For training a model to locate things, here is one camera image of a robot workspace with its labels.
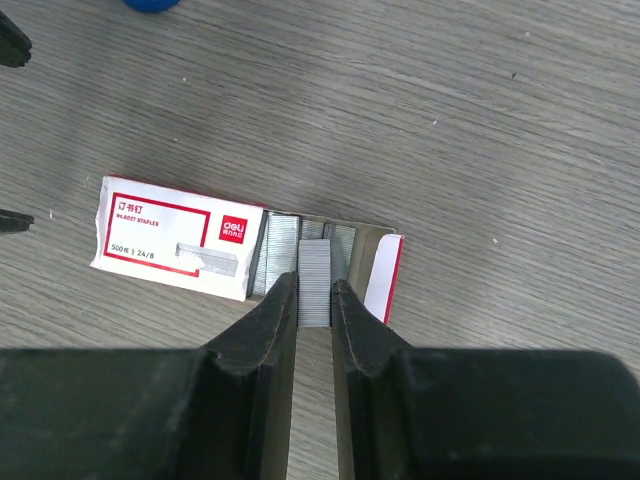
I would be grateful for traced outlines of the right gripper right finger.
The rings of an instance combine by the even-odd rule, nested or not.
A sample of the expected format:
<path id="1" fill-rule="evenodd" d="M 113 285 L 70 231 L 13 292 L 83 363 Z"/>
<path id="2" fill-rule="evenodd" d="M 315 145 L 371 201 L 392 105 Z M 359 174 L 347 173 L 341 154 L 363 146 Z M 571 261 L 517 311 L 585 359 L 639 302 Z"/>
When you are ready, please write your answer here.
<path id="1" fill-rule="evenodd" d="M 339 477 L 423 479 L 424 395 L 408 364 L 417 349 L 345 280 L 332 286 L 331 333 Z"/>

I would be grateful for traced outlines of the blue stapler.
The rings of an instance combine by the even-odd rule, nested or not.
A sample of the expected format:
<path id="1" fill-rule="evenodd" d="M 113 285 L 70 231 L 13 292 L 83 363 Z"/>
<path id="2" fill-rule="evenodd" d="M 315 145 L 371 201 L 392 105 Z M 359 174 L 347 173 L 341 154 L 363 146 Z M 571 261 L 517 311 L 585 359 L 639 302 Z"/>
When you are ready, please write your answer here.
<path id="1" fill-rule="evenodd" d="M 122 0 L 129 8 L 141 13 L 160 13 L 180 3 L 180 0 Z"/>

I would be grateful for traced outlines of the red white staple box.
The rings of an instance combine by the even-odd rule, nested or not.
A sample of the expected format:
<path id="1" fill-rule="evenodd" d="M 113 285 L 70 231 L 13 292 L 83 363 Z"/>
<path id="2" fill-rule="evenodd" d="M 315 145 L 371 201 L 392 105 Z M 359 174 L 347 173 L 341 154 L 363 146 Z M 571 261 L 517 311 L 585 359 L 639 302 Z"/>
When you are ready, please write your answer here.
<path id="1" fill-rule="evenodd" d="M 391 227 L 269 209 L 118 175 L 103 178 L 93 268 L 237 301 L 259 301 L 322 243 L 344 279 L 389 320 L 403 235 Z"/>

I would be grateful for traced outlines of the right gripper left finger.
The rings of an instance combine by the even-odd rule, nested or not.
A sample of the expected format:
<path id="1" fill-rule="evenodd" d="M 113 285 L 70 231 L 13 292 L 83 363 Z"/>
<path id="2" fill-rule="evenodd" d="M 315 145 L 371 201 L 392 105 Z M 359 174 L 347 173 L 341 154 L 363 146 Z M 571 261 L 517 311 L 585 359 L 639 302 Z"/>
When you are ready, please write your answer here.
<path id="1" fill-rule="evenodd" d="M 197 476 L 283 479 L 296 353 L 298 277 L 204 347 L 197 388 Z"/>

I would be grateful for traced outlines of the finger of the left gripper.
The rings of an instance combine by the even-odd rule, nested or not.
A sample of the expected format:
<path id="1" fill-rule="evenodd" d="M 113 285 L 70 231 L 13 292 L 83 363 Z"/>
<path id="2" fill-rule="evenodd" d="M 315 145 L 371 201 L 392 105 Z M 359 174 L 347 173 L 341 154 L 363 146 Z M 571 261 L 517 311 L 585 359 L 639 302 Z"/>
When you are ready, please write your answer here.
<path id="1" fill-rule="evenodd" d="M 0 12 L 0 64 L 24 67 L 31 59 L 32 42 L 3 12 Z"/>
<path id="2" fill-rule="evenodd" d="M 7 235 L 26 232 L 34 221 L 35 219 L 31 215 L 1 209 L 0 234 Z"/>

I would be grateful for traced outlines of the long staple strip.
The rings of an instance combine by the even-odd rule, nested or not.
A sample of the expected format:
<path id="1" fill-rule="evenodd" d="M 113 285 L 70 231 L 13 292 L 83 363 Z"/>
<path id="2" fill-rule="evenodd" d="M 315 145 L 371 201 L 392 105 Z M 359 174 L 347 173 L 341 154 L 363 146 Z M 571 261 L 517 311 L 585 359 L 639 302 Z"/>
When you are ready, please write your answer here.
<path id="1" fill-rule="evenodd" d="M 331 324 L 331 247 L 328 239 L 301 240 L 298 249 L 298 326 Z"/>

